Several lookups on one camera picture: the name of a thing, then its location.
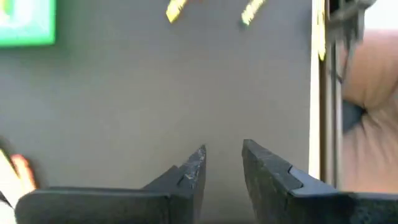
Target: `gray wall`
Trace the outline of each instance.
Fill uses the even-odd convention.
[[[208,145],[203,219],[252,220],[241,144],[308,164],[311,0],[58,1],[55,46],[0,50],[0,135],[42,185],[139,188]]]

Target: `yellow marker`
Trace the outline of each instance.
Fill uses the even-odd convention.
[[[251,0],[242,12],[242,22],[248,26],[265,1],[266,0]]]
[[[318,1],[317,14],[318,55],[319,59],[323,61],[326,54],[325,0]]]
[[[173,23],[180,15],[181,10],[184,8],[188,0],[171,0],[167,6],[166,16],[170,23]]]

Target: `green monitor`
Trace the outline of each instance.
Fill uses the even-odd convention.
[[[0,47],[55,42],[56,0],[0,0]]]

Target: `yellow object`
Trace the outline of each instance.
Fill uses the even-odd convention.
[[[9,20],[7,15],[7,0],[0,0],[0,25]]]
[[[325,0],[318,1],[317,15],[317,32],[318,32],[318,55],[323,61],[326,54],[326,30],[325,30]]]
[[[173,23],[180,15],[181,10],[184,8],[188,0],[171,0],[167,6],[166,16],[170,23]]]
[[[251,0],[242,12],[242,22],[248,26],[265,1],[266,0]]]

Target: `black object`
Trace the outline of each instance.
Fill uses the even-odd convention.
[[[18,224],[196,223],[205,187],[206,148],[141,190],[50,187],[23,196]]]
[[[349,101],[343,101],[343,133],[353,129],[356,124],[361,122],[365,109]]]
[[[398,223],[398,195],[339,192],[253,140],[242,154],[258,223]]]

